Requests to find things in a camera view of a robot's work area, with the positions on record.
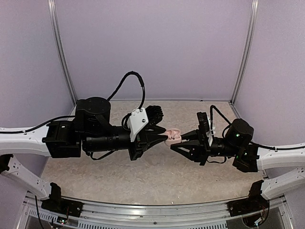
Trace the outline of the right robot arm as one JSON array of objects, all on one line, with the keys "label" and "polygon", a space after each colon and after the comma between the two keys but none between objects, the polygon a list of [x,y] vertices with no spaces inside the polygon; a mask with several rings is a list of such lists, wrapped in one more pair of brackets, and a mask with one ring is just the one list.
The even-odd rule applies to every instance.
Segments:
[{"label": "right robot arm", "polygon": [[211,118],[199,118],[198,129],[186,134],[166,131],[165,143],[187,159],[205,165],[209,157],[232,157],[233,166],[244,173],[271,168],[293,167],[290,172],[272,179],[254,182],[244,208],[255,211],[263,199],[270,200],[305,184],[305,145],[263,146],[252,142],[254,129],[243,119],[234,119],[222,137],[214,136]]}]

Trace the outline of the pink round charging case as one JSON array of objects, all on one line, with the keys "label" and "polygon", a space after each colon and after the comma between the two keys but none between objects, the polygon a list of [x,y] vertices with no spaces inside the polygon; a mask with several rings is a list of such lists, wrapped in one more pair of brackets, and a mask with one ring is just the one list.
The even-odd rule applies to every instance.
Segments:
[{"label": "pink round charging case", "polygon": [[177,128],[171,128],[165,131],[168,138],[164,141],[167,146],[178,144],[182,142],[181,130]]}]

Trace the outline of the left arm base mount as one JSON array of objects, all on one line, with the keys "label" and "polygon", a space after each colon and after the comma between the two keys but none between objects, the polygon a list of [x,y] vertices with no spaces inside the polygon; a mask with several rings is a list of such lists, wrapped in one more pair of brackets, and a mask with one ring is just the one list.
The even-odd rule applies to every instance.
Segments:
[{"label": "left arm base mount", "polygon": [[41,201],[41,208],[66,216],[80,217],[84,203],[61,196],[61,188],[50,183],[51,192],[46,200]]}]

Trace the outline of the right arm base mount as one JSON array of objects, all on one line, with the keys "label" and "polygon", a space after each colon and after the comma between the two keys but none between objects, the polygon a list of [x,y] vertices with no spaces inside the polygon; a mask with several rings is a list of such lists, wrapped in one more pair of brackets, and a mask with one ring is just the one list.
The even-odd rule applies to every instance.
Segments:
[{"label": "right arm base mount", "polygon": [[249,195],[246,198],[229,201],[227,207],[231,217],[240,216],[270,207],[269,200],[262,196],[263,180],[256,181],[252,184]]}]

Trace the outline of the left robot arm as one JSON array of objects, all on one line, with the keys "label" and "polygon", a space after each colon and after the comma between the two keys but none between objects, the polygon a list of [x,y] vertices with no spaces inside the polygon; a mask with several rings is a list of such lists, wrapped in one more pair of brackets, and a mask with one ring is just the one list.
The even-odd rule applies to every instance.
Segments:
[{"label": "left robot arm", "polygon": [[140,158],[154,145],[166,140],[165,129],[158,126],[163,118],[160,106],[150,105],[131,112],[127,125],[110,124],[111,104],[101,97],[81,99],[75,114],[51,119],[37,127],[0,130],[0,173],[26,186],[40,200],[47,200],[56,212],[67,202],[61,188],[46,182],[26,169],[17,154],[35,154],[51,158],[80,157],[82,152],[105,156],[127,150],[131,160]]}]

